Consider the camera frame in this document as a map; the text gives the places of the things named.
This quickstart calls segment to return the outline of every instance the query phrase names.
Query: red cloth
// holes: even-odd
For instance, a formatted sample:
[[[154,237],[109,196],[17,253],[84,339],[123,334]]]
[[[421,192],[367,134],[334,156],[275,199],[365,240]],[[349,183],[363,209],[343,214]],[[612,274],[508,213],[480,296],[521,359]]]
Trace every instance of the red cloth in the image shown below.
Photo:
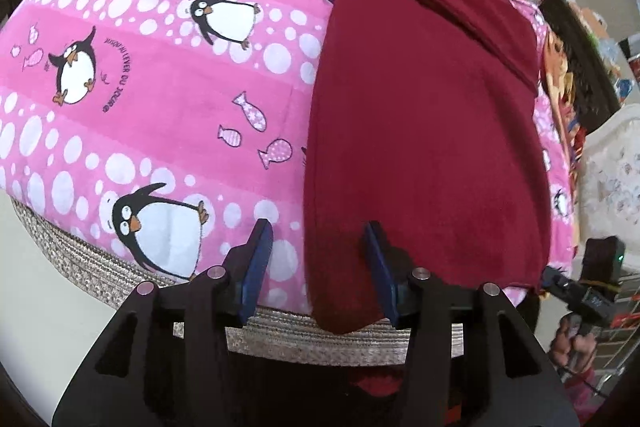
[[[550,205],[536,38],[508,0],[335,0],[312,100],[305,265],[335,333],[382,317],[367,220],[450,283],[535,286]]]

